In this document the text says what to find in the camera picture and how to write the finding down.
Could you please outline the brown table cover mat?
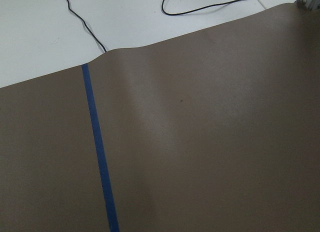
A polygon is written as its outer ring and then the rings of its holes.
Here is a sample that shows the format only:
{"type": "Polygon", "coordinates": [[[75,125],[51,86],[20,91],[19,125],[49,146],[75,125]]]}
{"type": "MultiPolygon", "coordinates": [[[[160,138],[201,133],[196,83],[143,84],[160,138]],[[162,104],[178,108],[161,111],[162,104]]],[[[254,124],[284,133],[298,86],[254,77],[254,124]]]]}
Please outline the brown table cover mat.
{"type": "Polygon", "coordinates": [[[319,11],[285,3],[3,87],[0,229],[319,231],[319,11]]]}

